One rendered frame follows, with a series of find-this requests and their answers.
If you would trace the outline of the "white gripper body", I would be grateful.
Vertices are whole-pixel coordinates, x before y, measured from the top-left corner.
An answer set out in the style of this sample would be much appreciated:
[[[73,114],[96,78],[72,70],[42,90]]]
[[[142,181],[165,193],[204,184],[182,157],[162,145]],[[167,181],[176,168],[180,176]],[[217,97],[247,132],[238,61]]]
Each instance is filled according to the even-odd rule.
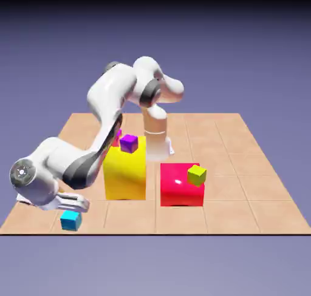
[[[63,192],[57,193],[49,205],[52,209],[86,213],[89,210],[90,202],[80,194]]]

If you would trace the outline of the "small cyan cube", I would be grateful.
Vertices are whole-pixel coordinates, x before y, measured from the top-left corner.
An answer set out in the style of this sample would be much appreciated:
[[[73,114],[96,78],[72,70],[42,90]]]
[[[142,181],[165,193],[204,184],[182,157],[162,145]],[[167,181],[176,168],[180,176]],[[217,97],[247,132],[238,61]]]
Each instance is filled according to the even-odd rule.
[[[77,231],[81,226],[82,215],[80,212],[65,210],[60,217],[63,230]]]

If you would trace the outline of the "small magenta cube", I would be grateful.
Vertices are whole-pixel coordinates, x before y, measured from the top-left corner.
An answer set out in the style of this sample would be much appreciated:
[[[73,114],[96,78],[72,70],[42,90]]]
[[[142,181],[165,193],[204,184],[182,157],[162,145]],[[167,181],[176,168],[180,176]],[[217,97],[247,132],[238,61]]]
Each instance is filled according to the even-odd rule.
[[[120,138],[121,138],[121,136],[122,136],[122,130],[119,129],[118,132],[117,132],[116,135],[115,135],[115,138],[114,138],[114,140],[113,140],[111,146],[113,146],[113,147],[119,147],[119,146],[120,146]]]

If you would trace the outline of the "small purple cube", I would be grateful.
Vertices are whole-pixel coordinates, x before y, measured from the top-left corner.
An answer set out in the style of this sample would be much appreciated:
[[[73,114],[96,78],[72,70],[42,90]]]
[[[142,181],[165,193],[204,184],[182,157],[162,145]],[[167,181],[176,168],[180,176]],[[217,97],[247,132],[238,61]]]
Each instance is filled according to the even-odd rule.
[[[122,152],[134,153],[138,149],[138,136],[126,134],[120,138]]]

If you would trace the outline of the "small yellow-green cube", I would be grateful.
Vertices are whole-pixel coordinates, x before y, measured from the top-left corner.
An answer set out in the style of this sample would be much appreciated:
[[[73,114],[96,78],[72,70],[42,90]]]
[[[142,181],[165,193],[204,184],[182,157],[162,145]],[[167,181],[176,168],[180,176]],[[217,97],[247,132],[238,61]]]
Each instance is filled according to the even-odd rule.
[[[207,177],[207,170],[196,164],[187,170],[187,181],[197,187],[201,186]]]

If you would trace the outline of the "large yellow box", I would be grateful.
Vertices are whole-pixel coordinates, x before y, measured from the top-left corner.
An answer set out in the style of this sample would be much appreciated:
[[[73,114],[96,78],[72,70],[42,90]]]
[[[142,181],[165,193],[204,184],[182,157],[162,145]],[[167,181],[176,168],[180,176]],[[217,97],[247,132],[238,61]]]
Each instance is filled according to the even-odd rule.
[[[107,200],[144,200],[146,198],[146,138],[138,137],[134,153],[111,147],[103,161]]]

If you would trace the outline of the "large red box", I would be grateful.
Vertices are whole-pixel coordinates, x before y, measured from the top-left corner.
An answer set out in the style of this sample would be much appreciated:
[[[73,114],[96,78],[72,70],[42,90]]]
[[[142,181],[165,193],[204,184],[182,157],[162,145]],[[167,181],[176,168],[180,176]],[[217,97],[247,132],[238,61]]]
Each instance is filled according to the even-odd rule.
[[[187,170],[199,163],[160,164],[160,205],[203,206],[205,183],[197,187],[187,181]]]

